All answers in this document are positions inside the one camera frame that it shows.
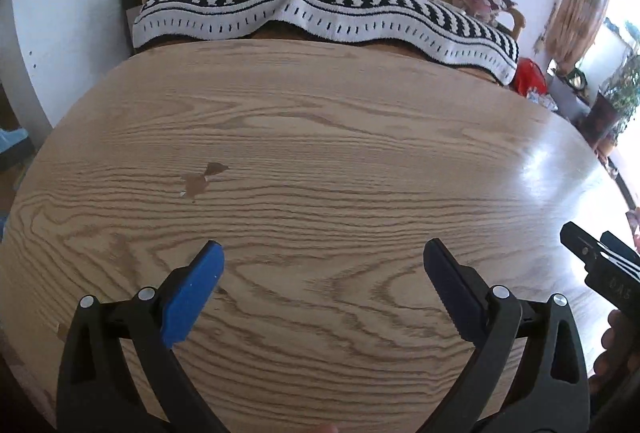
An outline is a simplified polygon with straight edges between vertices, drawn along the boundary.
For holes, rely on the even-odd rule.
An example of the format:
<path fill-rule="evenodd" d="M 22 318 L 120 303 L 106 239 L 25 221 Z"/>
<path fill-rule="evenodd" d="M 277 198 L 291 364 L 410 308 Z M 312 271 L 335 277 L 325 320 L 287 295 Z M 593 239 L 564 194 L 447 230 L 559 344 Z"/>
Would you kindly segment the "person right hand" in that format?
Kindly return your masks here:
<path fill-rule="evenodd" d="M 604 351 L 598 356 L 593 364 L 593 375 L 589 379 L 590 387 L 595 392 L 603 383 L 608 373 L 616 369 L 614 361 L 614 349 L 622 346 L 624 342 L 636 342 L 638 329 L 618 309 L 614 309 L 608 314 L 608 329 L 601 338 L 601 345 Z"/>

